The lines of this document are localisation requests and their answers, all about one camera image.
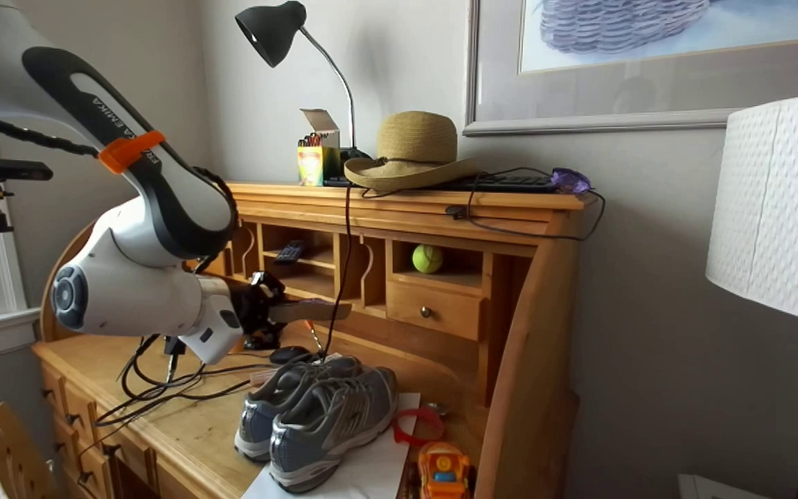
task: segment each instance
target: paper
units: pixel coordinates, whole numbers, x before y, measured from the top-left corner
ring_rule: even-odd
[[[399,393],[395,400],[399,410],[421,406],[421,393]],[[403,432],[413,432],[416,418],[399,418],[399,425]],[[388,428],[373,443],[348,451],[342,465],[316,490],[301,494],[301,499],[395,499],[403,460],[406,443],[395,443]],[[240,499],[290,496],[294,494],[270,479],[268,465],[262,465],[258,479],[240,494]]]

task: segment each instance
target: lamp shade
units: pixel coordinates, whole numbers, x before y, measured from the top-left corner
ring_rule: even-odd
[[[728,117],[705,280],[798,317],[798,98]]]
[[[277,66],[288,56],[294,33],[304,27],[308,8],[301,2],[252,5],[234,13],[234,22],[258,56]]]

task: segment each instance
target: drawer knob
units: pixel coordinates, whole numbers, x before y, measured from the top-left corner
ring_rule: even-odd
[[[426,321],[428,321],[428,320],[435,320],[435,311],[431,311],[431,309],[426,309],[426,304],[421,304],[421,311],[417,311],[417,314],[421,314],[421,320],[426,320]]]

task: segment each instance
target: gray sneaker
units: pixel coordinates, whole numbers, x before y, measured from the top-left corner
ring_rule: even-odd
[[[358,377],[363,363],[358,359],[326,359],[322,363],[288,363],[261,390],[240,403],[233,447],[255,464],[268,458],[270,418],[290,410],[316,379]]]
[[[392,385],[391,370],[316,382],[270,421],[270,479],[288,494],[319,487],[352,449],[370,443],[391,428]]]

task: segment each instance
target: wooden chair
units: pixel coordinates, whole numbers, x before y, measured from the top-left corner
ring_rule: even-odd
[[[63,496],[56,487],[56,476],[17,418],[17,414],[0,403],[0,499],[56,499]]]

